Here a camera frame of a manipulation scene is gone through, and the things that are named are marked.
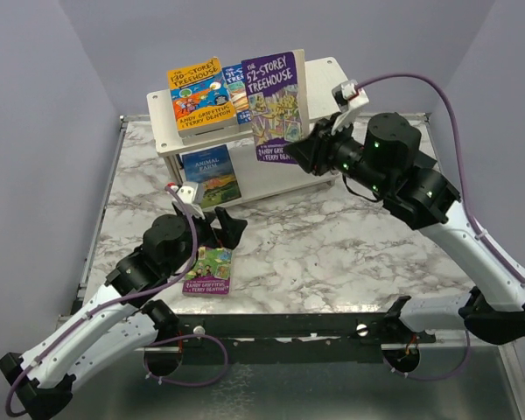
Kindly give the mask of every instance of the wall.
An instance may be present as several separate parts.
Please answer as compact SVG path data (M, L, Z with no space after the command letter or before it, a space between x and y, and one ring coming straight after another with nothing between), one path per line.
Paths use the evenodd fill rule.
M481 223L525 265L525 0L498 0L448 87L466 176ZM458 181L441 105L433 136L446 175ZM517 343L525 373L525 339Z
M241 59L304 48L333 56L349 78L393 71L445 84L494 0L60 0L121 114L147 114L165 72L213 55ZM413 80L371 87L367 110L432 111L436 97Z
M69 308L118 123L58 3L0 1L0 357Z

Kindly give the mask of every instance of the book shelf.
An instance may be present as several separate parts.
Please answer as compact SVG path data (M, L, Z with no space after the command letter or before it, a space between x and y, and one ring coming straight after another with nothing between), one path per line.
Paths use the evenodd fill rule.
M339 108L331 95L331 90L346 81L347 77L337 60L328 57L306 61L305 78L311 123L338 112ZM243 124L241 127L227 127L187 137L184 142L177 132L169 89L152 92L147 95L147 99L157 154L164 159L171 179L179 184L185 180L184 172L179 169L177 161L179 153L250 139L253 135L250 124ZM337 178L337 175L332 174L315 177L303 172L295 164L259 162L256 160L252 141L240 142L239 145L230 147L229 156L239 182L241 198L229 201L223 206L259 200L323 182L332 183Z

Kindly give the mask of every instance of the book cover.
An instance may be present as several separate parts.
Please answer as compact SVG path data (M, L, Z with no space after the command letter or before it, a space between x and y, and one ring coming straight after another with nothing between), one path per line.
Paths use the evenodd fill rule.
M179 134L188 136L236 124L235 108L216 57L170 70L167 79Z
M225 144L186 153L181 158L186 180L204 186L202 208L218 206L242 196Z
M199 247L199 258L185 275L183 294L227 295L231 277L231 249Z
M241 64L227 66L223 68L224 77L227 83L227 89L231 95L231 102L234 104L237 113L237 122L239 124L251 121L251 112L247 94L245 93L245 82L243 78L243 67Z
M257 159L295 164L283 147L309 134L304 51L245 59L241 66Z

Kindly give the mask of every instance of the purple book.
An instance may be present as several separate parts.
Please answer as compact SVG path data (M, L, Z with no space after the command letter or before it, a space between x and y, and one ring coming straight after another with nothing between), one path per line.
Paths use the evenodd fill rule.
M231 250L199 247L199 258L185 276L183 294L210 296L229 293Z
M304 50L245 59L241 66L257 160L295 164L283 147L309 134Z

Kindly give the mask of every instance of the marble tabletop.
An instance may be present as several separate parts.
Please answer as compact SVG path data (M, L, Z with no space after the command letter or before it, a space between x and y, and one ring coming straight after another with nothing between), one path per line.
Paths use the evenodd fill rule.
M362 117L354 127L361 142L367 120ZM424 119L410 122L422 131L421 150L433 157ZM249 140L230 146L253 147ZM86 300L118 260L141 242L156 217L172 213L164 192L169 181L150 122L129 122ZM234 251L229 295L183 296L176 284L157 295L176 313L378 312L400 295L451 295L473 286L438 246L380 204L350 195L340 179L333 186L308 187L228 211L248 221Z

